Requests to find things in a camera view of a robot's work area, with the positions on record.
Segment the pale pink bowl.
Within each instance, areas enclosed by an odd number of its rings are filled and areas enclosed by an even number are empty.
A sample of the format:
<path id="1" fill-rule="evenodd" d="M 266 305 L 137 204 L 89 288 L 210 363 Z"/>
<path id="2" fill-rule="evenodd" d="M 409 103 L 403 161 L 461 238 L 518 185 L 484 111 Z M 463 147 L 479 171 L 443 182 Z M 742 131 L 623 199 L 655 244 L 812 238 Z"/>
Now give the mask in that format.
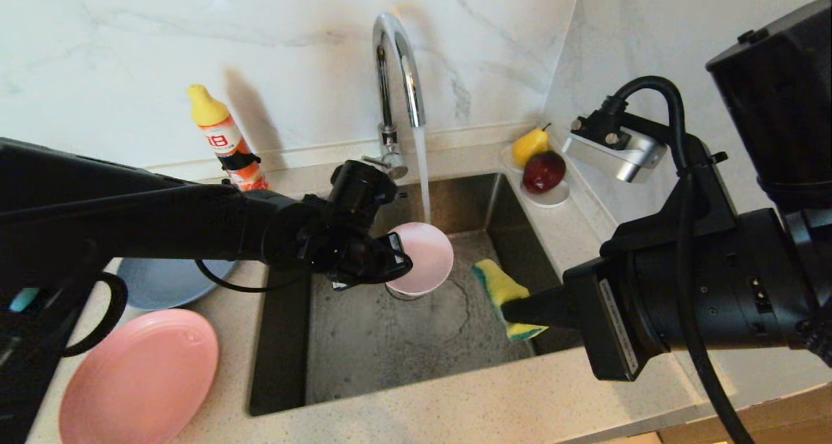
<path id="1" fill-rule="evenodd" d="M 422 222 L 408 222 L 393 228 L 403 242 L 405 254 L 413 261 L 412 270 L 387 282 L 400 292 L 422 293 L 436 290 L 454 267 L 454 249 L 439 228 Z"/>

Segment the yellow green sponge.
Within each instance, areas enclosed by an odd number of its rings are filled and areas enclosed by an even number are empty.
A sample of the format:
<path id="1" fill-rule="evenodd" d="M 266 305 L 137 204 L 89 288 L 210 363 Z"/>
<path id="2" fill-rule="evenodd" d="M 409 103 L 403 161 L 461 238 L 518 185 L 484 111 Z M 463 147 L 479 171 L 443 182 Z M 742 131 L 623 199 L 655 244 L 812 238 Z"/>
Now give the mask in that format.
<path id="1" fill-rule="evenodd" d="M 508 340 L 529 340 L 549 329 L 548 326 L 510 322 L 510 320 L 505 319 L 502 306 L 514 300 L 529 298 L 531 293 L 528 288 L 519 285 L 511 276 L 503 272 L 495 261 L 490 259 L 478 261 L 473 264 L 472 271 L 484 288 L 497 318 L 501 320 L 505 327 Z"/>

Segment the orange dish soap bottle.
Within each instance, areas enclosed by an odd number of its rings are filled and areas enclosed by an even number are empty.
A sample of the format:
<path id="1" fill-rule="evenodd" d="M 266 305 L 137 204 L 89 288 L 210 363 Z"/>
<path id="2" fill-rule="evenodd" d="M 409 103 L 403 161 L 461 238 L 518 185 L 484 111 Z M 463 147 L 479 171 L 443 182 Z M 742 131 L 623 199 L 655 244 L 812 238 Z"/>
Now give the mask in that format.
<path id="1" fill-rule="evenodd" d="M 204 134 L 231 184 L 241 191 L 267 189 L 261 159 L 252 153 L 229 107 L 204 85 L 189 85 L 185 92 L 191 103 L 191 120 Z"/>

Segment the chrome gooseneck faucet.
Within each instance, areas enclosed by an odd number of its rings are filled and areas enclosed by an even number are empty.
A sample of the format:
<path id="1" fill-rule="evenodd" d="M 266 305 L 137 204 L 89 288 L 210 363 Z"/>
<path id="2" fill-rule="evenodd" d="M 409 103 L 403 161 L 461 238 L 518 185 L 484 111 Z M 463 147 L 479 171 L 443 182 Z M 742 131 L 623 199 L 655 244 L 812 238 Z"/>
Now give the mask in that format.
<path id="1" fill-rule="evenodd" d="M 398 139 L 398 127 L 393 119 L 393 68 L 399 72 L 410 126 L 424 127 L 427 117 L 419 69 L 410 39 L 403 24 L 392 12 L 381 12 L 374 20 L 372 55 L 381 112 L 377 126 L 380 156 L 377 159 L 363 157 L 363 160 L 382 168 L 392 180 L 398 180 L 407 175 L 408 167 Z"/>

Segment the blue plate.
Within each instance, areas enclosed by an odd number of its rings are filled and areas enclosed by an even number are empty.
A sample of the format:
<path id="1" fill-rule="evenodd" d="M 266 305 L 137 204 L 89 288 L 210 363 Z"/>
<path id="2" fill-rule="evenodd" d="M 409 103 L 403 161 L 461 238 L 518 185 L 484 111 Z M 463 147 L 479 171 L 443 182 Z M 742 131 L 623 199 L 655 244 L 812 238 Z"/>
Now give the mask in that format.
<path id="1" fill-rule="evenodd" d="M 127 284 L 127 305 L 141 311 L 181 307 L 216 288 L 189 259 L 125 258 L 116 275 Z"/>

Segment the teal bowl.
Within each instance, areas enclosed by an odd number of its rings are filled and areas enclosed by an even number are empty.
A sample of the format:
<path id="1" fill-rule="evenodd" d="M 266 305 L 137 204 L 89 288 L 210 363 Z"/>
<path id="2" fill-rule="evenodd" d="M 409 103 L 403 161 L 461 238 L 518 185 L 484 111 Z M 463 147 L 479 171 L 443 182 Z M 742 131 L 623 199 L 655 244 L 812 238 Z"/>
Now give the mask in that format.
<path id="1" fill-rule="evenodd" d="M 9 310 L 13 313 L 23 313 L 36 299 L 38 293 L 38 287 L 24 287 L 10 302 Z"/>

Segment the stainless steel sink basin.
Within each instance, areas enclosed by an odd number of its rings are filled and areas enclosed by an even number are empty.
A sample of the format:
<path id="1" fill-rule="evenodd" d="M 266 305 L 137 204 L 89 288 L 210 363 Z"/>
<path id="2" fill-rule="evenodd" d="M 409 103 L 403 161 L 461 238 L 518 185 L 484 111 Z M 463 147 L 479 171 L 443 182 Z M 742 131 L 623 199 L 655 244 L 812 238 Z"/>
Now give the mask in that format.
<path id="1" fill-rule="evenodd" d="M 577 330 L 507 338 L 473 275 L 496 261 L 531 291 L 558 287 L 543 246 L 504 174 L 429 184 L 433 223 L 448 234 L 454 267 L 422 298 L 384 285 L 335 292 L 306 274 L 265 294 L 248 413 L 303 408 L 582 346 Z"/>

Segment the round metal drain strainer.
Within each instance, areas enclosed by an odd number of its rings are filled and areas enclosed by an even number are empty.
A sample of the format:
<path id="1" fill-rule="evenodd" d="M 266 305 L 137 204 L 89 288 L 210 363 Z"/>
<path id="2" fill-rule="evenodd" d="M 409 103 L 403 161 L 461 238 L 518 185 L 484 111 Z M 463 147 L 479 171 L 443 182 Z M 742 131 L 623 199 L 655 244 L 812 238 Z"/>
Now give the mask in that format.
<path id="1" fill-rule="evenodd" d="M 394 287 L 390 286 L 388 283 L 384 284 L 384 287 L 385 287 L 387 293 L 389 293 L 390 296 L 392 296 L 395 299 L 402 300 L 402 301 L 413 301 L 413 300 L 416 300 L 416 299 L 424 298 L 425 296 L 427 296 L 428 294 L 430 294 L 432 292 L 432 291 L 422 292 L 422 293 L 400 292 L 400 291 L 396 290 Z"/>

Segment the running water stream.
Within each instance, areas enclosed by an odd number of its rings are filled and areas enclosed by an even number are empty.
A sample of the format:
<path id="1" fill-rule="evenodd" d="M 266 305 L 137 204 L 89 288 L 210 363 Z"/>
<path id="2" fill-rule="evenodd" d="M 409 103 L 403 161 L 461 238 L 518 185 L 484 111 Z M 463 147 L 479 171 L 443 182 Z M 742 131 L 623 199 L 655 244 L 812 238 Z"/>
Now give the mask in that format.
<path id="1" fill-rule="evenodd" d="M 420 197 L 425 224 L 432 223 L 431 201 L 429 195 L 429 170 L 427 156 L 427 141 L 424 127 L 413 128 L 413 139 L 418 160 Z"/>

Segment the small white dish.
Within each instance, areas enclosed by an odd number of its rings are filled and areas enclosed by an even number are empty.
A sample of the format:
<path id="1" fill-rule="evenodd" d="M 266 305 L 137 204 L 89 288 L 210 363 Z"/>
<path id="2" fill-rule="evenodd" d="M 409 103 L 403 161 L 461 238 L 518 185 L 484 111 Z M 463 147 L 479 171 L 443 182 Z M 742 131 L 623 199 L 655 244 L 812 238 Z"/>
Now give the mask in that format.
<path id="1" fill-rule="evenodd" d="M 503 168 L 508 171 L 509 180 L 512 185 L 517 187 L 523 197 L 531 202 L 532 205 L 541 208 L 554 208 L 561 206 L 564 202 L 568 201 L 570 197 L 570 186 L 567 180 L 561 180 L 561 183 L 547 192 L 541 194 L 529 193 L 529 191 L 522 184 L 523 171 L 516 166 L 514 158 L 512 157 L 512 146 L 505 146 L 500 151 L 499 157 Z"/>

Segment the dark red apple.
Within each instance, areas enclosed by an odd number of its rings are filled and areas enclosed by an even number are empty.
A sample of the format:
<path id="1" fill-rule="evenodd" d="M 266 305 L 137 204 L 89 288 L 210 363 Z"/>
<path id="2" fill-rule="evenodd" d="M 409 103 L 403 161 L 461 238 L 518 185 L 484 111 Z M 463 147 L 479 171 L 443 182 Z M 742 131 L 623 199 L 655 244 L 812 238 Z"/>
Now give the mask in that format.
<path id="1" fill-rule="evenodd" d="M 566 174 L 566 162 L 555 151 L 547 150 L 530 157 L 524 166 L 522 186 L 532 194 L 543 194 L 558 186 Z"/>

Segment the yellow pear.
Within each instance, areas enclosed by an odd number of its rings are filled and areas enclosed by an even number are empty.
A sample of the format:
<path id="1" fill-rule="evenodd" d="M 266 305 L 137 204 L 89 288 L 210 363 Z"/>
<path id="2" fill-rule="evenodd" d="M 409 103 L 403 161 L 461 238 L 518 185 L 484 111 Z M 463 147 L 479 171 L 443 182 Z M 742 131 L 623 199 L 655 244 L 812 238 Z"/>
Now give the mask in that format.
<path id="1" fill-rule="evenodd" d="M 524 168 L 533 156 L 544 151 L 549 151 L 548 127 L 549 124 L 543 127 L 533 128 L 533 130 L 524 134 L 512 144 L 512 162 L 517 168 Z"/>

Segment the pink plate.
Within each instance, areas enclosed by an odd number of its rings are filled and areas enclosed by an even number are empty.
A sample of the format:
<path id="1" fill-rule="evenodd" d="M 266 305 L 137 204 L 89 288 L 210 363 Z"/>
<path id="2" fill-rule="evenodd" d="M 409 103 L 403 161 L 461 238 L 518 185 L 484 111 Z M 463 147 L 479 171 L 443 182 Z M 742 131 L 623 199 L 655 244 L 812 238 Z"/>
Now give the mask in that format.
<path id="1" fill-rule="evenodd" d="M 218 361 L 216 332 L 198 313 L 129 320 L 75 370 L 60 403 L 62 444 L 170 444 L 207 397 Z"/>

